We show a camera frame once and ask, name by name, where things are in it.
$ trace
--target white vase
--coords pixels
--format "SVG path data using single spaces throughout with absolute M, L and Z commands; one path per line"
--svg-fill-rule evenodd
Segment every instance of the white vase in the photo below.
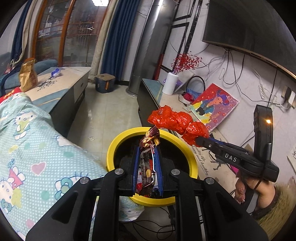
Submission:
M 174 93 L 174 89 L 177 81 L 178 81 L 178 75 L 173 73 L 168 73 L 168 76 L 165 81 L 165 85 L 163 87 L 163 93 L 166 95 L 172 95 Z

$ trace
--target blue plastic wrapper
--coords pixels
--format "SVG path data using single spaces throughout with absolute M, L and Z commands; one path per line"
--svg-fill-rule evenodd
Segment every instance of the blue plastic wrapper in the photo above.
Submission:
M 58 77 L 60 73 L 61 73 L 61 70 L 60 70 L 59 68 L 56 68 L 56 69 L 52 72 L 51 77 L 52 77 L 52 78 Z

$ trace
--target drawer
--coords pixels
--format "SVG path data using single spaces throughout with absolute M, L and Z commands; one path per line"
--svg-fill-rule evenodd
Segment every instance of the drawer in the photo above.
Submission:
M 74 85 L 74 102 L 78 100 L 79 96 L 86 88 L 88 77 L 89 77 L 89 74 L 87 73 L 80 80 L 78 80 Z

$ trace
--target ceiling light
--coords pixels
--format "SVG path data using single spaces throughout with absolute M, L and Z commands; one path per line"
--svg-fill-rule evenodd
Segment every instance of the ceiling light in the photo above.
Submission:
M 109 1 L 108 0 L 92 0 L 96 7 L 107 7 Z

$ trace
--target human hand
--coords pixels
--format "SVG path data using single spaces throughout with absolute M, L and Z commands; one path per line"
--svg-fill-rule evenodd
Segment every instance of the human hand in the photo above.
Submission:
M 254 189 L 257 183 L 259 182 L 259 178 L 256 177 L 243 177 L 241 172 L 237 173 L 237 180 L 235 184 L 235 196 L 234 199 L 238 203 L 242 203 L 245 200 L 245 192 L 246 192 L 246 185 L 245 183 L 251 188 Z M 256 188 L 256 191 L 259 192 L 259 197 L 257 201 L 258 208 L 265 208 L 269 206 L 274 198 L 275 195 L 275 188 L 272 182 L 262 180 L 261 183 Z

